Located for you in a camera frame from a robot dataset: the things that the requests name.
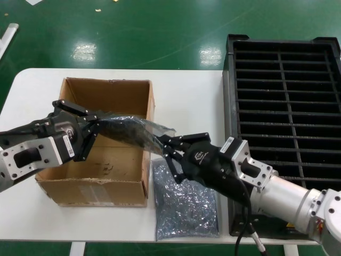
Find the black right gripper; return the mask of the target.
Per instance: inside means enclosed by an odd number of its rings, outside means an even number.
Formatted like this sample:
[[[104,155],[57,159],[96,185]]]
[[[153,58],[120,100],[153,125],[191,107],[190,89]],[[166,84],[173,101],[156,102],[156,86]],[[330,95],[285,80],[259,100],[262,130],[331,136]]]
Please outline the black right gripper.
[[[243,206],[249,204],[250,186],[237,178],[220,148],[210,143],[208,133],[162,135],[159,141],[166,149],[163,155],[177,184],[185,179],[193,180]],[[183,157],[176,150],[184,152]],[[181,159],[183,173],[179,172]]]

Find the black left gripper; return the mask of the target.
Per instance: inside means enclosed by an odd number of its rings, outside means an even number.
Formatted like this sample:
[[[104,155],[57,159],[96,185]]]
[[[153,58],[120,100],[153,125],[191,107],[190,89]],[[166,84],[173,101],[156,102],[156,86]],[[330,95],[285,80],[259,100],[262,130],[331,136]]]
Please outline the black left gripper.
[[[8,149],[25,141],[51,137],[63,163],[86,161],[100,131],[102,122],[96,112],[61,99],[52,102],[58,114],[1,132],[1,147]]]

